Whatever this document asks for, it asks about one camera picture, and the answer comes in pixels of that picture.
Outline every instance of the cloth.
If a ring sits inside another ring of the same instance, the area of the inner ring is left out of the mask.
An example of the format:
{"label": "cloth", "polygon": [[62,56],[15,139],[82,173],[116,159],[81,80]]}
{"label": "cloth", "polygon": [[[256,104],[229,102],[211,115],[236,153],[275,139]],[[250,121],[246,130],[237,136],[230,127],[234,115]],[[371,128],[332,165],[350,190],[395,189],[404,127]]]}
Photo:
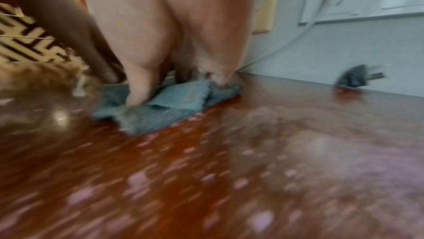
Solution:
{"label": "cloth", "polygon": [[103,101],[93,113],[93,118],[112,118],[119,124],[120,130],[132,136],[141,135],[192,117],[210,106],[238,96],[242,90],[238,83],[219,89],[210,80],[175,84],[174,79],[168,77],[157,87],[151,101],[127,108],[128,85],[109,85],[102,89]]}

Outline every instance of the wet surface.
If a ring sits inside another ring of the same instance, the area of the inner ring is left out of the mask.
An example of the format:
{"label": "wet surface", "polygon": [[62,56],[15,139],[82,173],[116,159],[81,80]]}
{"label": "wet surface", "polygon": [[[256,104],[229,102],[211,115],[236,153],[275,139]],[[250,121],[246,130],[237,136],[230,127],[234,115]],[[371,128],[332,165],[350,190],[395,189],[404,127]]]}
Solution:
{"label": "wet surface", "polygon": [[2,238],[423,238],[422,99],[242,74],[127,137],[95,100],[0,100]]}

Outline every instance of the glossy surface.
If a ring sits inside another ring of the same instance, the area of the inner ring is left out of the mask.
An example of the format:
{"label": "glossy surface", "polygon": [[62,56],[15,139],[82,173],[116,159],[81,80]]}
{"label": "glossy surface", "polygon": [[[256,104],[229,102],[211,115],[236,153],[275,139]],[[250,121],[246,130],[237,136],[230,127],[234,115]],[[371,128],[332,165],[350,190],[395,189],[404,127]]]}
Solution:
{"label": "glossy surface", "polygon": [[3,95],[1,237],[423,238],[422,99],[235,79],[242,97],[142,137],[91,99]]}

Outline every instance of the beige wall plate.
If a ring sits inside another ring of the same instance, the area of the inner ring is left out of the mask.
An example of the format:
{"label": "beige wall plate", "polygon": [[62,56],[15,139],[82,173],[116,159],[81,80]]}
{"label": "beige wall plate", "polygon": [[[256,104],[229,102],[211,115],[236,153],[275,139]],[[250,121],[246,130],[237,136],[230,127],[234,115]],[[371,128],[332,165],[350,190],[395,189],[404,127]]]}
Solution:
{"label": "beige wall plate", "polygon": [[253,34],[273,30],[278,0],[257,0]]}

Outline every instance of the blue cloth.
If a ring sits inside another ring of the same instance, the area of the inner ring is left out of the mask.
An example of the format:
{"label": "blue cloth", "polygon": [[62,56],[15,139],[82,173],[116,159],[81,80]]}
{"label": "blue cloth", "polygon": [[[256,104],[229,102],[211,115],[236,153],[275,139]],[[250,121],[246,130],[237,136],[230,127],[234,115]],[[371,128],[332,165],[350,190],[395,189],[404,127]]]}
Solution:
{"label": "blue cloth", "polygon": [[141,135],[165,128],[219,102],[234,98],[242,90],[242,85],[238,83],[219,89],[210,80],[175,84],[174,79],[168,77],[157,87],[151,101],[127,108],[125,101],[129,95],[128,85],[109,85],[102,89],[103,101],[93,113],[93,118],[112,118],[127,134]]}

